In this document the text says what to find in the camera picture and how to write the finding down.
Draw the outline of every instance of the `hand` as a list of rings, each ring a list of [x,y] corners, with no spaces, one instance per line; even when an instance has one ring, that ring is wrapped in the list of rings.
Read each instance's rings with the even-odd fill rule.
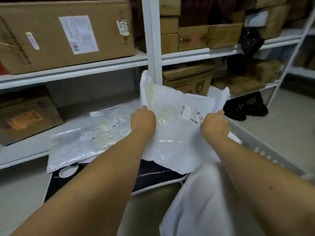
[[[152,137],[155,134],[156,118],[154,112],[148,110],[146,106],[136,109],[131,115],[130,120],[131,131],[140,130]]]
[[[206,141],[218,135],[227,136],[230,132],[229,121],[223,118],[224,111],[220,110],[217,113],[209,113],[203,123],[200,125],[200,131]]]

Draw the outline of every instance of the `white poly mailer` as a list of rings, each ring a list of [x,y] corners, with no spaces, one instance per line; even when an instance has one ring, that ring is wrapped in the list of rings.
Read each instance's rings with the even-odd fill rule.
[[[208,113],[221,110],[229,89],[217,99],[183,94],[170,87],[156,85],[148,71],[142,73],[140,100],[157,119],[156,133],[142,156],[180,174],[195,170],[203,162],[220,161],[200,133],[200,124]],[[238,140],[231,132],[229,137]]]

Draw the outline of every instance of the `plastic mailer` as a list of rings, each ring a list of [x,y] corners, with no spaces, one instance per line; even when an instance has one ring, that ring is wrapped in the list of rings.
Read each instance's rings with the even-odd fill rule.
[[[141,104],[155,113],[157,127],[142,158],[153,160],[179,174],[192,172],[203,162],[220,161],[203,139],[200,124],[208,113],[221,110],[228,96],[228,88],[217,99],[183,94],[170,87],[156,85],[148,71],[144,71],[140,82]],[[232,133],[229,137],[240,143]]]
[[[47,173],[96,157],[130,132],[130,117],[140,100],[91,112],[92,125],[51,136]]]

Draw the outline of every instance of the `floor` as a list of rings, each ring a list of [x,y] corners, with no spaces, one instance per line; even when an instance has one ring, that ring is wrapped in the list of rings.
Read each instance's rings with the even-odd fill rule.
[[[238,123],[302,170],[315,173],[314,119],[315,99],[280,89],[269,115]],[[43,202],[46,166],[43,157],[0,170],[0,236],[10,235]],[[132,197],[117,235],[159,235],[159,223],[179,187],[172,184]]]

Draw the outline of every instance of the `white cloth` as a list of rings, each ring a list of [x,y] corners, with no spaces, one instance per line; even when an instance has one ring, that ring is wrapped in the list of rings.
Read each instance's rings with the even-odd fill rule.
[[[187,178],[160,225],[161,236],[265,236],[226,171],[204,164]]]

